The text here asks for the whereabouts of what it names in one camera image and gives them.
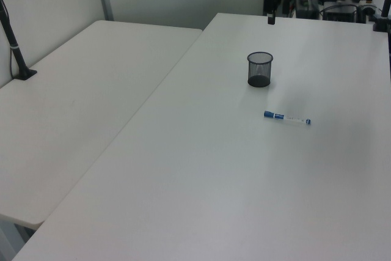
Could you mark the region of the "dark robot gripper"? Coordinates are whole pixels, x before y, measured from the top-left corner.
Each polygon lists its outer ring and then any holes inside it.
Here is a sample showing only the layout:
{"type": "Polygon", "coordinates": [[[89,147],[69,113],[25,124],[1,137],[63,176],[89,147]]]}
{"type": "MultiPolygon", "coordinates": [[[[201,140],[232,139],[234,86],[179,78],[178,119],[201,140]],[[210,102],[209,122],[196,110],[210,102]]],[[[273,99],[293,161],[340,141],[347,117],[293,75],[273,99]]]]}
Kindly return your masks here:
{"type": "Polygon", "coordinates": [[[268,24],[275,24],[275,12],[279,5],[279,0],[264,0],[264,13],[268,15],[268,24]]]}

